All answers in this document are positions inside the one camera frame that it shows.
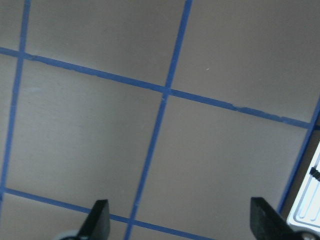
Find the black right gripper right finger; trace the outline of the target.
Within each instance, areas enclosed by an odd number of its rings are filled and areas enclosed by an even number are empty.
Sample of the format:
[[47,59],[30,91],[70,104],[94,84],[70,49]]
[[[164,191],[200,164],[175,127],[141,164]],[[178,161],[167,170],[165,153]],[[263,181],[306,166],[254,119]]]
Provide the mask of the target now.
[[250,199],[250,229],[256,240],[301,240],[262,197]]

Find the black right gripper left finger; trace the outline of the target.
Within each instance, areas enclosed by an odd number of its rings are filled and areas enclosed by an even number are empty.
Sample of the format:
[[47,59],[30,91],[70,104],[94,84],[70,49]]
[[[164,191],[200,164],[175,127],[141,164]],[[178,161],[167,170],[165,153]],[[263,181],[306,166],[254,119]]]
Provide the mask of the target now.
[[97,200],[79,229],[76,240],[107,240],[110,235],[110,212],[107,199]]

